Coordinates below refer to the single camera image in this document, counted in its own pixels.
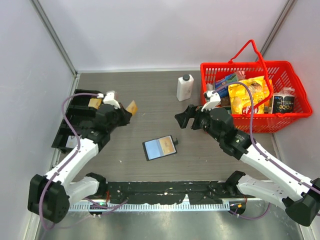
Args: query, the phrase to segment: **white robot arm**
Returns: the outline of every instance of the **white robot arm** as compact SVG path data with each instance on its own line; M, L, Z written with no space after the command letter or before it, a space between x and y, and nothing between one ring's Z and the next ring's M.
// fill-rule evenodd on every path
M95 111L93 120L85 119L81 122L80 147L76 146L44 176L36 174L30 181L28 210L39 214L39 207L42 206L43 217L55 224L65 217L72 204L88 196L101 197L106 193L107 181L101 175L89 173L78 182L71 181L110 141L112 131L129 124L132 117L116 100L114 91L107 92L106 95L99 93L96 98L102 99L103 103L98 109L92 109ZM41 202L40 196L47 185Z
M179 126L185 128L189 119L194 118L191 129L203 129L219 142L226 154L254 167L273 181L260 181L235 171L226 181L228 192L233 196L241 193L261 198L285 210L297 223L309 226L320 210L320 195L310 188L320 190L320 179L312 180L294 171L254 142L263 156L250 136L235 128L233 117L224 108L216 107L220 103L219 94L211 91L204 95L209 99L204 106L189 105L183 113L175 115Z

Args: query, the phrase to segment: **blue package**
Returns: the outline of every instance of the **blue package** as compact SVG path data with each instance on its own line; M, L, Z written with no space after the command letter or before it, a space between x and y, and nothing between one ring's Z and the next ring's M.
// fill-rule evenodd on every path
M215 87L215 89L218 89L219 87L221 87L225 84L233 83L233 82L236 82L237 80L238 80L237 75L235 73L232 73L232 74L224 77L223 79L215 82L214 87ZM220 98L229 96L228 88L225 87L224 89L221 89L220 91L218 91L218 94L220 95Z

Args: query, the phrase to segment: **white panel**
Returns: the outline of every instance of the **white panel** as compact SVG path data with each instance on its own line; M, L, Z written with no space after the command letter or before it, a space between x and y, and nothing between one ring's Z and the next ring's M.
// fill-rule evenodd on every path
M75 68L198 68L262 47L287 0L41 0ZM254 61L253 51L239 59Z
M275 134L284 162L312 179L320 177L319 9L319 0L297 1L266 54L266 59L292 63L313 107L311 117ZM320 238L320 217L312 226Z
M0 1L1 239L24 237L29 183L49 169L72 79L32 4Z

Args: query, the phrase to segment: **small card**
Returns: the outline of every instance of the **small card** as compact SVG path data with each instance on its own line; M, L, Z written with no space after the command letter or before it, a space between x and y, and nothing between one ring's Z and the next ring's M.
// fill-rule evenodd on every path
M147 161L176 154L176 146L171 135L142 143Z
M91 98L89 101L88 107L99 109L101 102L102 102L101 98Z
M137 111L138 111L138 106L136 104L136 102L133 100L127 107L126 109L129 113L132 114L132 116L136 115Z
M68 136L68 139L66 141L65 147L66 148L70 148L70 149L74 149L77 146L78 142L75 136Z

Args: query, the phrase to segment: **metal floor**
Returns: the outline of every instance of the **metal floor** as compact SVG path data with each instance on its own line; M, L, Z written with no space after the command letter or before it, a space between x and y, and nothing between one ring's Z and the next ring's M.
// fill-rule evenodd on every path
M179 102L178 77L190 73L195 82L192 97ZM120 72L81 74L79 89L107 92L115 90L127 106L135 100L138 113L125 127L111 134L111 141L80 171L75 181L87 173L101 174L108 181L213 181L226 180L235 170L266 179L260 172L219 148L201 130L180 129L174 115L188 104L200 103L200 72ZM178 138L177 154L146 161L142 142L172 135ZM261 145L275 155L271 134L255 134ZM250 201L246 216L258 216L266 204ZM74 225L88 212L70 212L57 226ZM40 228L37 240L41 239ZM42 240L302 240L299 225L272 206L262 219L248 221L226 211L178 211L114 213L87 219L69 229L47 232Z
M191 99L180 102L176 96L178 77L186 73L194 77L194 87ZM109 181L225 181L236 170L266 179L251 166L225 154L204 131L179 128L174 115L183 112L189 104L200 104L200 87L200 71L81 74L79 89L115 90L125 107L135 100L138 112L129 125L118 127L111 134L111 141L88 162L75 181L91 172ZM142 142L167 135L179 140L178 153L146 161ZM271 134L254 137L275 154Z
M267 208L249 201L246 216L256 217ZM70 226L88 213L70 212L59 226ZM36 240L43 237L40 229ZM303 240L299 225L274 205L259 220L244 220L226 211L114 213L89 218L70 229L55 228L42 240Z

